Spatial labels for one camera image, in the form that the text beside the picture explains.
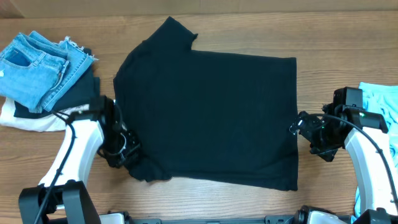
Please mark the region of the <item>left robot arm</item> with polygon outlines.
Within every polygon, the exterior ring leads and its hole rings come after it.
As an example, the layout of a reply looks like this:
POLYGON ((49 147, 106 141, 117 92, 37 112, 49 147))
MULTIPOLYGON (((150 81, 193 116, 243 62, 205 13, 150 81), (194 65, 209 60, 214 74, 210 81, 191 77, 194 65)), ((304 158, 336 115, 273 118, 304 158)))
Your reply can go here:
POLYGON ((141 143, 124 127, 119 106, 99 96, 87 110, 53 115, 67 125, 65 138, 38 186, 23 189, 19 196, 23 223, 132 223, 128 212, 98 214, 86 189, 95 156, 113 168, 131 165, 139 157, 141 143))

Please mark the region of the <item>black t-shirt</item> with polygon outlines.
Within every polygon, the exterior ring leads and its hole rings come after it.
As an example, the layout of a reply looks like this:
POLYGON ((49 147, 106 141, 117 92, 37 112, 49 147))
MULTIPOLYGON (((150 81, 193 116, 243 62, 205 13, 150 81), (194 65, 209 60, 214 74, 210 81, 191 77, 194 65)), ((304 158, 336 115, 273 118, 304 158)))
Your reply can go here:
POLYGON ((123 120, 142 144, 129 174, 297 190, 296 58, 198 51, 195 39, 169 17, 114 78, 123 120))

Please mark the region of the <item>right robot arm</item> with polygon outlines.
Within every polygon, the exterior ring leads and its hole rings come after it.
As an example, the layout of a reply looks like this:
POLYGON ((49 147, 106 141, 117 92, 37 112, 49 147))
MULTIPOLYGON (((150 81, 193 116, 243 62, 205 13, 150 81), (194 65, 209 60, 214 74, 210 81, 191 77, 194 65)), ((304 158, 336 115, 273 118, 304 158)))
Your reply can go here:
POLYGON ((335 90, 322 111, 301 111, 290 132, 307 139, 310 153, 324 161, 331 162, 340 148, 348 152, 361 197, 356 223, 397 223, 397 172, 384 117, 366 111, 362 90, 351 87, 335 90))

